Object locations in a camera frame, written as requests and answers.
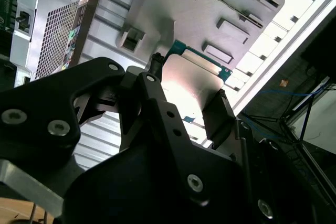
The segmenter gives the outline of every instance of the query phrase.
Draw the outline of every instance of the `silver screw head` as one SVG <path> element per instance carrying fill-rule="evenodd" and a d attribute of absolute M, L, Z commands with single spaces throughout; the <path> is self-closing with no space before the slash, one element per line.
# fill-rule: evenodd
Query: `silver screw head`
<path fill-rule="evenodd" d="M 22 110 L 9 109 L 1 114 L 1 120 L 6 124 L 21 124 L 27 120 L 27 114 Z"/>
<path fill-rule="evenodd" d="M 146 77 L 147 77 L 147 79 L 150 80 L 150 81 L 155 81 L 155 79 L 154 79 L 153 77 L 151 77 L 151 76 L 146 76 Z"/>
<path fill-rule="evenodd" d="M 273 219 L 273 212 L 271 207 L 262 199 L 258 200 L 258 207 L 263 215 L 265 215 L 268 219 Z"/>
<path fill-rule="evenodd" d="M 53 120 L 48 124 L 48 132 L 54 136 L 65 136 L 70 131 L 70 125 L 63 120 Z"/>
<path fill-rule="evenodd" d="M 203 190 L 203 182 L 197 175 L 189 174 L 187 180 L 188 185 L 193 191 L 200 193 Z"/>
<path fill-rule="evenodd" d="M 109 68 L 112 70 L 118 70 L 118 67 L 114 64 L 109 64 Z"/>

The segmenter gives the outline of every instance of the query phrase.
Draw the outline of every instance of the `black cable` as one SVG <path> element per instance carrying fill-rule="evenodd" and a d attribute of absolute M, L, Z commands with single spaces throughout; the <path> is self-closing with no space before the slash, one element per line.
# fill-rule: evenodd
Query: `black cable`
<path fill-rule="evenodd" d="M 33 204 L 33 209 L 32 209 L 32 212 L 30 214 L 30 218 L 29 218 L 28 224 L 32 224 L 33 223 L 33 218 L 34 218 L 34 215 L 35 215 L 35 210 L 36 210 L 36 205 Z"/>
<path fill-rule="evenodd" d="M 284 112 L 281 114 L 281 116 L 280 116 L 280 120 L 281 120 L 281 118 L 284 116 L 284 114 L 287 112 L 287 110 L 289 109 L 289 107 L 290 107 L 290 105 L 291 105 L 291 103 L 292 103 L 292 101 L 293 101 L 293 95 L 291 95 L 291 97 L 290 97 L 290 100 L 289 100 L 289 103 L 288 103 L 288 105 L 287 105 L 287 107 L 285 108 L 285 110 L 284 110 Z"/>
<path fill-rule="evenodd" d="M 47 224 L 47 223 L 48 223 L 48 213 L 47 211 L 44 211 L 43 224 Z"/>

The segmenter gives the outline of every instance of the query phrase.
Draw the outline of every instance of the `black metal bracket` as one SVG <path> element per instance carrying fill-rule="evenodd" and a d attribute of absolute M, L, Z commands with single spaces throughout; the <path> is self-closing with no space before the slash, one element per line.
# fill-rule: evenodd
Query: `black metal bracket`
<path fill-rule="evenodd" d="M 117 86 L 123 75 L 118 63 L 98 58 L 3 92 L 0 157 L 14 163 L 40 166 L 43 160 L 46 166 L 61 166 L 79 141 L 78 122 L 97 115 L 87 113 L 87 105 L 95 99 L 92 94 L 102 87 Z"/>

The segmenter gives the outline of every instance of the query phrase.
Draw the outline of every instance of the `circular hole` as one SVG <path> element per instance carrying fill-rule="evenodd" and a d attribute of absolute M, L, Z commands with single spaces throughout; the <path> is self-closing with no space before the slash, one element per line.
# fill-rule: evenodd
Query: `circular hole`
<path fill-rule="evenodd" d="M 147 79 L 150 80 L 150 81 L 155 81 L 155 79 L 151 76 L 147 76 Z"/>
<path fill-rule="evenodd" d="M 173 113 L 173 112 L 170 112 L 170 111 L 167 111 L 167 115 L 168 115 L 170 118 L 175 117 L 174 113 Z"/>
<path fill-rule="evenodd" d="M 182 135 L 181 131 L 179 131 L 177 129 L 173 129 L 173 132 L 176 136 L 181 136 Z"/>
<path fill-rule="evenodd" d="M 11 112 L 11 113 L 8 115 L 8 117 L 9 117 L 10 119 L 20 119 L 20 118 L 21 118 L 20 114 L 17 113 L 17 112 Z"/>
<path fill-rule="evenodd" d="M 59 131 L 63 131 L 64 130 L 64 126 L 62 124 L 55 124 L 55 130 L 59 130 Z"/>
<path fill-rule="evenodd" d="M 196 187 L 199 186 L 199 184 L 200 184 L 200 183 L 198 182 L 198 180 L 195 179 L 195 178 L 192 178 L 191 183 L 193 183 L 193 185 L 196 186 Z"/>

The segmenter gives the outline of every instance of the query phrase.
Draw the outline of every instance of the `ventilation grille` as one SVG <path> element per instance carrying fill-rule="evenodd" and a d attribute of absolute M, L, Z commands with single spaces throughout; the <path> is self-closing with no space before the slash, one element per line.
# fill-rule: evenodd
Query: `ventilation grille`
<path fill-rule="evenodd" d="M 62 63 L 78 2 L 48 13 L 36 79 L 52 74 Z"/>

